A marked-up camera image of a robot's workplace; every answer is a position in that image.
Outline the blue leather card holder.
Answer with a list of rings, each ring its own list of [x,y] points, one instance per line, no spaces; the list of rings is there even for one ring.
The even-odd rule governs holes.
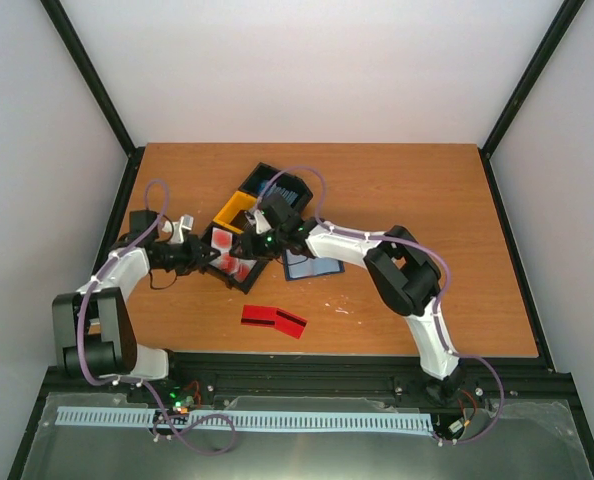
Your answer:
[[[309,258],[285,251],[281,263],[287,281],[305,280],[345,272],[344,264],[331,258]]]

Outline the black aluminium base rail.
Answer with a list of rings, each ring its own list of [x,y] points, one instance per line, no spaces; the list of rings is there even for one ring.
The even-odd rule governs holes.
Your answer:
[[[198,389],[202,402],[242,395],[368,397],[398,405],[444,405],[460,390],[476,397],[529,399],[573,397],[571,375],[541,359],[501,358],[487,364],[461,360],[440,381],[424,373],[416,357],[299,354],[175,353],[168,376],[154,383],[167,402]]]

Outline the right black bin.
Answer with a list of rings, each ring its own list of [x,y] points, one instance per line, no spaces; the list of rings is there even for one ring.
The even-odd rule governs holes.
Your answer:
[[[264,190],[267,183],[278,172],[279,169],[266,163],[259,162],[240,185],[239,191],[257,198]],[[313,193],[305,181],[298,176],[289,173],[280,176],[271,187],[265,191],[264,196],[268,196],[274,192],[280,193],[287,203],[298,212],[303,212],[313,198]]]

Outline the left black bin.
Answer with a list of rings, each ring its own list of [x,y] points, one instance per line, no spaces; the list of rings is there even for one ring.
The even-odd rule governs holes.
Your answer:
[[[245,260],[233,256],[230,249],[234,246],[238,237],[238,234],[215,223],[211,223],[206,228],[201,241],[219,249],[222,255],[216,260],[211,260],[205,267],[205,272],[223,281],[227,288],[248,294],[268,262]]]

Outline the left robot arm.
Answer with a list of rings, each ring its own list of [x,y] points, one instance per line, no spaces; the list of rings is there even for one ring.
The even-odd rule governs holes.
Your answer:
[[[189,215],[172,222],[149,209],[131,212],[128,232],[100,269],[78,290],[53,300],[57,363],[66,376],[92,385],[150,380],[151,392],[167,403],[183,395],[185,378],[170,368],[170,354],[137,342],[127,302],[155,270],[179,278],[220,256],[192,232],[192,225]]]

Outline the right black frame post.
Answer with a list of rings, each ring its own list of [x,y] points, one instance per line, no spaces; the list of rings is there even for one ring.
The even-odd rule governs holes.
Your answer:
[[[491,160],[584,3],[584,0],[561,3],[483,146],[479,148],[483,161]]]

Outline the black frame post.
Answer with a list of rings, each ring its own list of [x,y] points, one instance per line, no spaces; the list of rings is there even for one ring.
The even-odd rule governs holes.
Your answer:
[[[92,94],[128,162],[140,163],[143,149],[138,148],[132,140],[62,2],[58,0],[41,0],[40,4]]]
[[[479,148],[483,161],[491,160],[584,3],[584,0],[561,3],[483,146]]]

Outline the black bin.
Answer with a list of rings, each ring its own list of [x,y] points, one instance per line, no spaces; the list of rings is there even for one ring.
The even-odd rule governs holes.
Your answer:
[[[238,234],[215,223],[211,223],[206,228],[201,241],[219,249],[222,255],[216,260],[211,260],[205,267],[205,272],[223,281],[227,288],[248,294],[268,262],[245,260],[233,256],[230,249],[234,246],[238,237]]]
[[[239,191],[257,198],[264,190],[267,183],[278,172],[279,169],[266,163],[259,162],[240,185]],[[298,212],[303,212],[313,198],[313,193],[305,181],[298,176],[289,173],[280,176],[271,187],[265,191],[264,196],[268,196],[274,192],[280,193],[287,203]]]

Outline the blue card stack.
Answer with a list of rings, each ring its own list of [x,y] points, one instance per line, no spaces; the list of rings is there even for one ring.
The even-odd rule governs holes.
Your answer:
[[[291,206],[296,204],[300,196],[297,187],[291,182],[271,183],[269,180],[262,180],[258,188],[257,203],[260,204],[263,199],[274,193],[283,197]]]

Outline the left black frame post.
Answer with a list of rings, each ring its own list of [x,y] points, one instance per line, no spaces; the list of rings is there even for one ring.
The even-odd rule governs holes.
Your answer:
[[[128,162],[140,163],[143,149],[138,148],[132,140],[62,2],[58,0],[41,0],[40,4],[92,94]]]

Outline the red black-stripe credit card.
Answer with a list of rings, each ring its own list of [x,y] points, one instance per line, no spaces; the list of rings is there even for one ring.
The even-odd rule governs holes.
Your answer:
[[[306,326],[307,321],[299,316],[281,309],[275,311],[274,329],[291,338],[300,339]]]

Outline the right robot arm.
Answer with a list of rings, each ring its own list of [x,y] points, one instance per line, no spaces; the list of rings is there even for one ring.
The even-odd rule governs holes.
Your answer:
[[[274,260],[291,252],[365,269],[383,303],[403,317],[411,331],[429,400],[446,404],[455,397],[464,371],[441,311],[439,258],[406,228],[370,232],[316,216],[304,219],[279,194],[258,202],[246,217],[251,227],[234,241],[232,256]]]

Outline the yellow middle bin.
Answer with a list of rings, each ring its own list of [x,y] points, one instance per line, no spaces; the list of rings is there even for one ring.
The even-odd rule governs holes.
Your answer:
[[[213,222],[226,230],[241,234],[248,224],[245,211],[253,208],[256,201],[255,196],[237,190],[215,215]]]

